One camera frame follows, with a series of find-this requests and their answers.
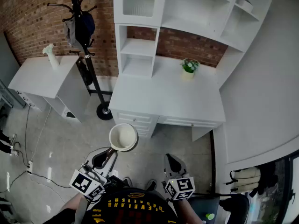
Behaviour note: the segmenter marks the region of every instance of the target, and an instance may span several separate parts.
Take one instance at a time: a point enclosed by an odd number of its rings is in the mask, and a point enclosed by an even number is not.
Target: white marker cube
[[[189,198],[195,192],[194,179],[193,177],[170,179],[165,189],[173,200]]]
[[[78,170],[75,170],[70,181],[70,186],[89,199],[93,199],[102,190],[104,190],[102,184],[90,178],[86,174],[79,172]]]

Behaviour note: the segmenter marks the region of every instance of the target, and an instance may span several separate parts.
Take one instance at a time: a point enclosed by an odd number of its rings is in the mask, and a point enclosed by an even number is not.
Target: green object
[[[198,68],[199,65],[200,65],[200,63],[197,60],[191,60],[191,59],[187,59],[187,58],[185,58],[183,60],[183,62],[181,63],[181,66],[183,67],[183,69],[189,73],[193,73],[194,71],[196,71],[196,69]]]
[[[215,217],[215,214],[213,214],[213,213],[208,213],[208,214],[206,214],[206,218],[207,218],[208,220],[213,220],[214,217]]]

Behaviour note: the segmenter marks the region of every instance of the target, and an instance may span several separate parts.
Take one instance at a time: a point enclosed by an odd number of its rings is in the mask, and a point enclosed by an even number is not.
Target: brick wall
[[[54,43],[56,55],[69,55],[71,49],[64,35],[63,18],[69,18],[67,8],[48,7],[47,3],[64,3],[71,0],[0,0],[0,31],[6,31],[8,40],[20,63],[29,57],[43,56],[42,50]],[[113,0],[84,0],[82,9],[93,10],[96,30],[95,42],[90,52],[97,75],[118,76],[115,45]],[[128,36],[155,39],[152,29],[129,28]],[[184,59],[197,59],[202,64],[215,67],[226,46],[197,35],[162,28],[159,35],[157,54]]]

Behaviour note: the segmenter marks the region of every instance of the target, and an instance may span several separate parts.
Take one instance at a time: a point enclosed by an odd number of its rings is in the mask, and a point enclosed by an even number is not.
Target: concrete floor
[[[40,137],[33,158],[33,172],[68,186],[75,169],[79,169],[86,156],[93,150],[109,146],[109,131],[115,125],[113,120],[102,121],[95,115],[98,99],[93,94],[86,110],[83,123],[66,120],[53,109]],[[27,127],[27,155],[31,160],[38,136],[49,110],[39,112],[30,108]],[[28,106],[10,111],[6,123],[1,126],[8,136],[17,134],[24,153],[25,125]],[[175,154],[182,159],[189,173],[194,176],[196,191],[210,189],[211,148],[209,135],[192,142],[191,129],[184,126],[158,124],[150,140],[140,138],[138,146],[131,152],[118,153],[114,169],[118,177],[129,176],[138,188],[144,188],[147,181],[156,179],[157,190],[163,192],[164,155]],[[14,157],[0,152],[0,192],[25,170],[22,156]],[[12,202],[22,221],[41,224],[57,214],[65,202],[77,192],[64,189],[44,178],[23,174],[12,185],[10,191],[0,194]]]

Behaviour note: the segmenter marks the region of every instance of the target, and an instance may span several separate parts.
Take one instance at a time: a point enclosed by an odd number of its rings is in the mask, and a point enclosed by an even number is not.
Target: black t-shirt
[[[63,218],[59,213],[46,224],[57,224]],[[168,203],[152,192],[141,189],[122,189],[103,195],[101,200],[85,213],[82,224],[143,224],[178,223],[178,218]]]

